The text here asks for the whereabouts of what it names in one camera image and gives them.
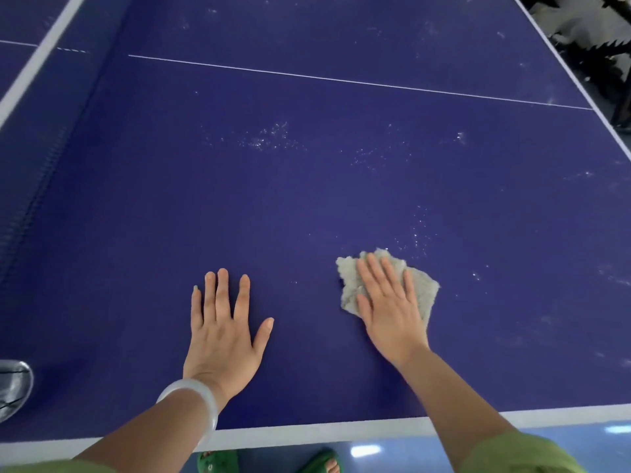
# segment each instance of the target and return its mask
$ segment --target green sandal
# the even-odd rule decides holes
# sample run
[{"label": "green sandal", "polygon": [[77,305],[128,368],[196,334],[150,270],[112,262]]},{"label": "green sandal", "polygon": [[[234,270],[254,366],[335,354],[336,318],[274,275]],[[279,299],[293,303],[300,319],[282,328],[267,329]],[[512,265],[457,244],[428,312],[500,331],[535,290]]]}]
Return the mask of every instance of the green sandal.
[{"label": "green sandal", "polygon": [[210,455],[202,458],[201,455],[204,453],[198,453],[199,473],[239,473],[239,460],[236,450],[212,452]]},{"label": "green sandal", "polygon": [[311,460],[309,460],[309,462],[304,465],[304,467],[298,470],[298,473],[326,473],[326,468],[324,467],[324,464],[332,458],[335,458],[335,461],[339,465],[339,473],[344,473],[342,464],[339,462],[338,459],[338,454],[330,448],[321,451],[316,456],[311,458]]}]

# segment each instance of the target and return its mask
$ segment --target person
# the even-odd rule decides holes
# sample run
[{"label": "person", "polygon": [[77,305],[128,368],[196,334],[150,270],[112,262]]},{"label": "person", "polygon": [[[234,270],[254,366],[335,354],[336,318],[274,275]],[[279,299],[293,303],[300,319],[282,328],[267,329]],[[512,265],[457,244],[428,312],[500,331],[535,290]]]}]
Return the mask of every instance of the person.
[{"label": "person", "polygon": [[[368,296],[357,301],[377,350],[403,375],[430,417],[453,469],[458,473],[580,473],[583,469],[554,442],[520,433],[481,398],[436,353],[416,305],[411,274],[399,282],[387,258],[368,254],[357,269]],[[205,296],[191,297],[191,345],[184,378],[206,385],[221,411],[256,373],[274,319],[250,341],[250,279],[241,277],[234,315],[228,300],[228,272],[205,277]],[[71,461],[7,468],[7,473],[176,473],[209,425],[202,395],[178,389]],[[335,455],[319,455],[303,471],[340,473]]]}]

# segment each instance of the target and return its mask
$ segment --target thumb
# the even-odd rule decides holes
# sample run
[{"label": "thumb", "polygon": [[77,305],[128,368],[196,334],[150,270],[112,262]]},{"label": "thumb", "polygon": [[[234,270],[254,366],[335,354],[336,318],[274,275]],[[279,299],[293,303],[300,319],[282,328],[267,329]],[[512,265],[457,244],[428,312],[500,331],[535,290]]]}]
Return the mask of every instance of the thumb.
[{"label": "thumb", "polygon": [[359,313],[363,318],[363,322],[366,324],[366,328],[370,328],[372,325],[372,307],[370,306],[370,300],[364,294],[357,294],[357,306],[359,307]]},{"label": "thumb", "polygon": [[252,348],[254,352],[259,356],[259,358],[263,357],[263,352],[265,351],[265,346],[268,344],[269,335],[272,333],[272,327],[274,326],[273,318],[266,318],[264,322],[259,327],[259,331],[256,332],[256,336],[254,337],[254,342],[252,343]]}]

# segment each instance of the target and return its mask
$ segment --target hand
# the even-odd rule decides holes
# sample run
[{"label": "hand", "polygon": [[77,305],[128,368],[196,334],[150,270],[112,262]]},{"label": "hand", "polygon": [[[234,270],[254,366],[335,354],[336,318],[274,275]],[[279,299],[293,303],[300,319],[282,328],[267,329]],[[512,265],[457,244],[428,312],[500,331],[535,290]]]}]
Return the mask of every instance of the hand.
[{"label": "hand", "polygon": [[241,277],[234,318],[230,315],[228,271],[220,269],[217,277],[219,282],[215,294],[215,274],[206,274],[203,314],[201,292],[197,286],[193,289],[191,346],[184,361],[184,378],[194,378],[208,386],[221,411],[259,369],[274,319],[264,320],[252,343],[247,324],[249,277]]},{"label": "hand", "polygon": [[404,290],[387,257],[381,259],[381,265],[374,254],[368,254],[367,259],[368,265],[362,259],[357,261],[357,270],[370,296],[368,300],[357,294],[359,312],[374,346],[400,371],[418,349],[430,349],[427,328],[416,305],[412,275],[407,269],[403,272]]}]

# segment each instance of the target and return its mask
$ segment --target bracelet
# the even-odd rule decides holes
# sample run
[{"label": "bracelet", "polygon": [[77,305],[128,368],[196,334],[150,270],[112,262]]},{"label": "bracelet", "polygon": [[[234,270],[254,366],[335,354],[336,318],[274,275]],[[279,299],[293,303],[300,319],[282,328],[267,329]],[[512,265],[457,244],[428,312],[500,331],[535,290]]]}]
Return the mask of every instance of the bracelet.
[{"label": "bracelet", "polygon": [[182,380],[176,380],[171,385],[169,385],[166,389],[162,391],[160,397],[156,403],[162,401],[167,395],[172,394],[176,390],[193,390],[199,394],[199,396],[203,399],[206,404],[206,409],[208,410],[209,421],[208,421],[208,430],[204,434],[204,436],[199,441],[198,445],[201,445],[203,442],[206,442],[211,433],[217,427],[217,419],[219,418],[219,409],[217,408],[217,402],[215,401],[215,396],[213,392],[201,381],[194,380],[193,378],[184,378]]}]

